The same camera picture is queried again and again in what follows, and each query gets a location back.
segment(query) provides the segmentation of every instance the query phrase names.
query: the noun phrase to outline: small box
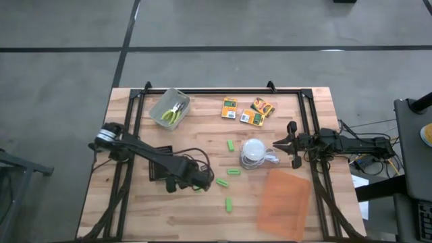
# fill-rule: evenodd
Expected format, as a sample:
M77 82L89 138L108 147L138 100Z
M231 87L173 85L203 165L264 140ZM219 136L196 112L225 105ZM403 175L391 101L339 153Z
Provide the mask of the small box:
M237 111L237 99L223 98L222 117L235 119Z
M265 115L265 117L269 117L275 111L275 108L273 107L272 104L264 101L260 97L257 97L255 99L254 103L250 105L250 108Z
M240 121L256 126L262 126L264 123L264 115L250 110L243 110Z

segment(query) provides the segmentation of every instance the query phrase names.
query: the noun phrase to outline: wooden table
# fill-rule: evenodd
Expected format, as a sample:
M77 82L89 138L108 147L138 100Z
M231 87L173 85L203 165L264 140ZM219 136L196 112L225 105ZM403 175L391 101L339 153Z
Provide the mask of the wooden table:
M113 90L106 122L124 123L129 92L129 88ZM320 126L337 130L338 121L330 89L313 88L313 94ZM190 147L203 149L210 156L215 177L229 181L230 185L229 188L223 188L213 182L208 192L196 193L187 188L168 194L165 190L165 182L149 182L148 161L136 157L123 240L285 240L257 230L257 211L266 175L270 168L276 167L286 173L311 180L310 165L303 161L302 167L294 170L291 168L292 156L278 151L277 154L281 159L279 165L266 163L256 170L242 169L242 175L238 177L226 174L227 168L240 168L238 157L242 142L249 138L259 138L266 146L271 147L274 141L287 136L286 126L289 121L302 123L297 96L290 94L259 96L274 104L276 108L261 128L239 122L242 110L249 108L256 95L196 94L190 95L189 114L173 132L169 132L160 128L149 117L149 111L160 95L146 95L140 125L141 139L155 147L172 144L174 151ZM221 118L223 97L238 99L236 120ZM308 116L309 121L312 121L309 110ZM134 117L132 117L131 128L134 126L133 121ZM310 130L313 131L312 122L309 124ZM227 140L229 139L234 141L235 152L228 151ZM107 155L99 155L98 163L105 161ZM197 159L201 157L199 153L191 153L191 155ZM114 171L115 163L110 162L93 173L78 236L89 232L106 209ZM354 228L366 235L346 160L332 161L330 175L338 207ZM233 200L233 211L230 214L225 211L227 196ZM329 210L327 206L325 208L330 232L333 232ZM116 217L113 221L113 229L116 229ZM322 240L313 190L309 198L304 240Z

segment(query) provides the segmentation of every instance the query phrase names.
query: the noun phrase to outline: black metal frame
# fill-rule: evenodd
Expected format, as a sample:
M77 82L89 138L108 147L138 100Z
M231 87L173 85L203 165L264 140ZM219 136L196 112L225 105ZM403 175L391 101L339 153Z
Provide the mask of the black metal frame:
M0 171L16 169L23 173L23 175L20 176L20 182L18 183L18 186L15 188L14 196L13 198L11 198L11 206L6 212L7 215L5 217L5 221L2 223L2 225L0 225L0 243L3 243L9 240L12 227L14 226L18 210L21 207L24 195L26 193L26 189L30 183L30 179L33 176L33 172L37 171L41 172L44 176L51 176L53 174L54 168L46 167L44 165L39 165L38 163L33 163L25 159L15 157L1 149L0 163L4 163L7 165L6 167L0 167Z
M130 120L132 116L132 108L134 105L134 100L139 98L138 101L138 109L135 119L135 126L133 130L133 135L138 137L139 134L139 128L140 128L140 120L142 115L142 109L144 107L144 97L145 95L162 95L167 89L165 88L158 88L158 89L152 89L151 83L147 82L144 89L132 89L130 91L129 96L129 102L128 102L128 108L126 110L126 117L125 117L125 127L129 130L130 127ZM315 108L315 102L313 97L313 92L309 88L299 88L299 89L276 89L275 85L272 83L272 81L269 81L266 88L179 88L178 90L182 91L183 93L187 95L191 94L279 94L279 95L296 95L298 97L298 103L300 107L300 114L302 117L302 125L304 128L304 131L307 134L310 134L311 131L309 130L308 126L308 118L306 114L306 105L304 102L304 99L308 100L309 108L312 116L312 122L313 122L313 128L315 131L319 131L319 121L318 121L318 115L317 110ZM122 173L122 168L126 164L126 176L124 178L124 182L122 186L119 189L119 183L120 183L120 175ZM111 211L110 216L103 221L103 224L100 225L104 228L103 237L102 238L95 238L98 236L98 234L91 239L86 240L85 242L121 242L122 236L123 236L123 229L124 229L124 222L126 218L126 209L128 206L128 196L129 196L129 189L130 184L132 182L132 170L134 166L134 158L123 162L118 163L115 168L115 174L113 179L113 185L111 189L111 196L109 201L109 207L107 211ZM311 167L311 173L313 175L313 178L318 178L319 174L316 169L313 167L313 163L310 163ZM325 189L329 194L330 199L334 202L335 197L333 194L333 188L331 185L331 179L330 174L326 166L322 166L323 168L323 177L325 182ZM321 232L323 234L323 240L341 240L344 241L346 238L342 238L342 231L340 228L340 223L336 219L335 215L332 214L332 221L333 221L333 227L335 229L335 236L329 235L329 229L327 225L327 220L325 216L325 209L323 206L323 199L321 198L320 194L317 191L317 183L321 182L319 180L313 180L314 189L315 189L315 197L317 201L317 209L318 209L318 215L320 220L320 226L321 226ZM112 227L112 217L114 209L117 207L119 202L121 201L121 206L119 210L119 222L117 225L117 231L115 233L115 236L111 236L111 227Z

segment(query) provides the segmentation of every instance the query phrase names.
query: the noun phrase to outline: clear plastic container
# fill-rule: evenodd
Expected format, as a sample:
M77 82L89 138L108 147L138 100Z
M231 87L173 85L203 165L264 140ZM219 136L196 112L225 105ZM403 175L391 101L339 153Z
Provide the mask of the clear plastic container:
M162 115L166 111L173 109L176 103L183 103L183 102L184 102L184 106L182 109L182 113L180 114L180 118L176 122L174 122L172 125L169 125L169 121L161 119ZM170 88L169 90L165 91L165 93L162 95L162 97L159 99L156 105L150 110L149 115L151 119L153 119L157 124L159 124L163 128L172 131L188 114L189 110L190 110L190 98L184 93L174 88Z

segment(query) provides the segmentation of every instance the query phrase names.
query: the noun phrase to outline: yellow cable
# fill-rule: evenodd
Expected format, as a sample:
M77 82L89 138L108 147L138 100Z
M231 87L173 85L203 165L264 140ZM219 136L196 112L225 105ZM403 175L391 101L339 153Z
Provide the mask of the yellow cable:
M396 169L396 167L394 166L392 159L389 159L388 161L389 161L390 165L393 167L394 171L396 171L397 175L400 176L400 173L399 173L399 171Z

